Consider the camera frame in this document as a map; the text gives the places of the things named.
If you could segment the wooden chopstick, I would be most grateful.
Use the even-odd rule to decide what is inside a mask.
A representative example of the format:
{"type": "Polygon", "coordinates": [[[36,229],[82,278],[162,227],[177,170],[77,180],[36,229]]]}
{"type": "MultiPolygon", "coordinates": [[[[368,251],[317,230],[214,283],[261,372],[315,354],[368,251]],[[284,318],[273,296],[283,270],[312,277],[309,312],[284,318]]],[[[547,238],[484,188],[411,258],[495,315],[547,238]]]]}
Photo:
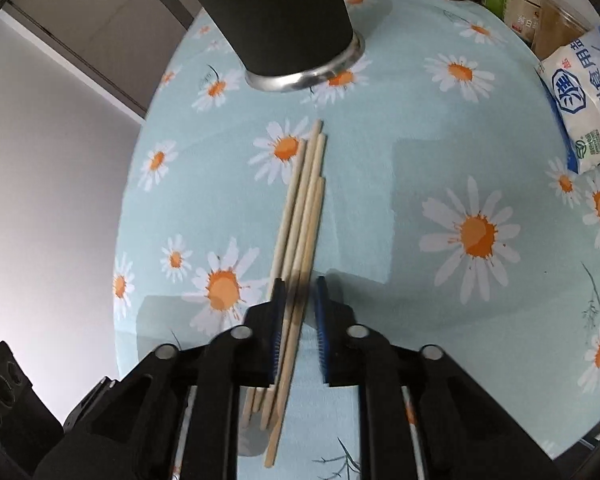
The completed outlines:
{"type": "Polygon", "coordinates": [[[300,268],[306,246],[306,238],[309,233],[309,221],[311,217],[314,194],[317,180],[322,169],[322,157],[324,153],[325,136],[321,132],[322,123],[316,123],[316,130],[312,132],[308,149],[304,155],[303,166],[300,174],[298,190],[294,196],[294,210],[292,211],[291,224],[288,231],[283,261],[282,278],[286,284],[287,295],[283,317],[282,336],[280,336],[279,367],[276,381],[265,393],[261,408],[260,429],[267,430],[272,425],[272,416],[275,412],[275,399],[277,388],[283,378],[284,359],[294,302],[299,290],[300,268]]]}
{"type": "Polygon", "coordinates": [[[284,362],[286,342],[289,332],[290,316],[294,293],[297,285],[294,284],[294,262],[298,252],[301,228],[304,222],[304,210],[306,209],[306,196],[310,189],[313,162],[317,148],[318,136],[322,132],[323,122],[317,119],[312,127],[309,140],[301,141],[299,144],[298,159],[291,180],[288,185],[285,205],[283,209],[282,222],[278,230],[274,258],[272,262],[271,285],[276,280],[282,280],[287,290],[286,304],[283,310],[283,324],[280,331],[279,363],[275,382],[265,392],[254,397],[253,411],[261,414],[261,428],[268,429],[275,412],[277,401],[277,390],[280,372],[284,362]]]}
{"type": "MultiPolygon", "coordinates": [[[[286,252],[287,237],[291,226],[292,214],[294,213],[294,204],[296,203],[296,195],[301,177],[302,165],[304,161],[304,152],[306,151],[306,140],[301,140],[298,145],[298,153],[294,169],[291,173],[291,178],[287,188],[282,218],[278,228],[276,243],[273,252],[272,266],[270,276],[268,277],[268,290],[265,294],[265,299],[269,300],[272,296],[273,283],[276,278],[280,277],[283,269],[283,262],[286,252]]],[[[244,407],[242,408],[242,418],[240,426],[247,428],[250,424],[251,415],[257,413],[257,404],[263,396],[263,388],[249,388],[247,390],[244,407]]]]}
{"type": "Polygon", "coordinates": [[[286,340],[284,360],[282,370],[280,371],[278,386],[275,396],[275,415],[273,429],[268,439],[268,448],[266,449],[263,465],[265,468],[273,468],[276,461],[280,437],[282,436],[286,407],[288,404],[291,381],[294,377],[294,363],[296,362],[299,339],[302,330],[304,312],[310,294],[310,278],[314,263],[315,247],[317,243],[318,230],[320,229],[323,200],[325,192],[325,178],[319,177],[317,189],[310,209],[310,218],[308,224],[308,234],[302,248],[302,258],[300,268],[297,272],[294,284],[297,285],[297,291],[292,303],[292,311],[289,325],[289,333],[286,340]]]}

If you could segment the blue daisy tablecloth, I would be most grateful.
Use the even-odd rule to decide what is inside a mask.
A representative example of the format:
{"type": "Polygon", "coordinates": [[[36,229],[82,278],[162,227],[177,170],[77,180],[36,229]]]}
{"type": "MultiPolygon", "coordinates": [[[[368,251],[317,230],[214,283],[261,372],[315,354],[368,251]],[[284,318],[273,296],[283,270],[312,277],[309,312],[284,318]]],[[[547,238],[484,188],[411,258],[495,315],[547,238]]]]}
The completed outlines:
{"type": "Polygon", "coordinates": [[[438,344],[550,455],[600,422],[600,170],[575,176],[529,48],[483,6],[346,0],[366,51],[251,89],[208,14],[150,104],[114,264],[121,374],[266,298],[301,140],[326,134],[314,271],[401,347],[438,344]]]}

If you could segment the grey door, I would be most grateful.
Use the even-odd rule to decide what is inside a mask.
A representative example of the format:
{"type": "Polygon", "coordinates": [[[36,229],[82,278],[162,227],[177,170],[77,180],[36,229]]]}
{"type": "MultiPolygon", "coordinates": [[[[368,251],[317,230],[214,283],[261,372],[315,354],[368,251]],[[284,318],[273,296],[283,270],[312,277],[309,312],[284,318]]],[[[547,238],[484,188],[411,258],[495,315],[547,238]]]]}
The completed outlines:
{"type": "Polygon", "coordinates": [[[7,0],[5,10],[140,117],[198,0],[7,0]]]}

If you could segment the blue white salt bag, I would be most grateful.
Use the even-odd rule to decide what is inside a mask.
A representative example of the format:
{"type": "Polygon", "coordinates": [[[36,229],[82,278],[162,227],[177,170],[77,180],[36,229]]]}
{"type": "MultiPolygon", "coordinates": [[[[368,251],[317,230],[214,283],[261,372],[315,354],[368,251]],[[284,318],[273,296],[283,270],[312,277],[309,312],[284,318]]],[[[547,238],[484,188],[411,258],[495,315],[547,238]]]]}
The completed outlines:
{"type": "Polygon", "coordinates": [[[600,165],[600,26],[558,48],[538,73],[554,100],[567,145],[567,167],[600,165]]]}

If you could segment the white lid spice jar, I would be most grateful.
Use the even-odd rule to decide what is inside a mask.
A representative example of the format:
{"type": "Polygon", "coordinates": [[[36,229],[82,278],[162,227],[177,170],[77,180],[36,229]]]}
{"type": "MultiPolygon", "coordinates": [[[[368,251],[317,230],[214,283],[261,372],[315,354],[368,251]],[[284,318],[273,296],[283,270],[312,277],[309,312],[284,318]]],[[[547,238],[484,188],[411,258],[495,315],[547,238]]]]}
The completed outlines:
{"type": "Polygon", "coordinates": [[[503,21],[528,46],[533,44],[544,0],[504,0],[503,21]]]}

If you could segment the black cylindrical utensil holder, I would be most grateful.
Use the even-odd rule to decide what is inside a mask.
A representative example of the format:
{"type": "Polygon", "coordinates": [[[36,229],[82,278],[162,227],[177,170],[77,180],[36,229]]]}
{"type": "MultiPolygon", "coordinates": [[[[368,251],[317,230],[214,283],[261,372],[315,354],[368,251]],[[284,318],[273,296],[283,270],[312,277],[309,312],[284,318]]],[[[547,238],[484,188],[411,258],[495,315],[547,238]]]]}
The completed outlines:
{"type": "Polygon", "coordinates": [[[291,92],[352,67],[364,39],[344,0],[198,0],[245,67],[251,88],[291,92]]]}

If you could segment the brown spice jar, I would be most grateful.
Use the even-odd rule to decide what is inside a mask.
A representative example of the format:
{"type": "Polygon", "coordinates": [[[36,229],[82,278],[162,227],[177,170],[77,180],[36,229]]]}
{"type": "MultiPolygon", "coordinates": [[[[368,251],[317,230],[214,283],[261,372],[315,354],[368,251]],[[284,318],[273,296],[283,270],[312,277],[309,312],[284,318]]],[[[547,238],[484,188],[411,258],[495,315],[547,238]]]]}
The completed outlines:
{"type": "Polygon", "coordinates": [[[542,0],[532,51],[539,60],[545,60],[592,28],[592,24],[565,0],[542,0]]]}

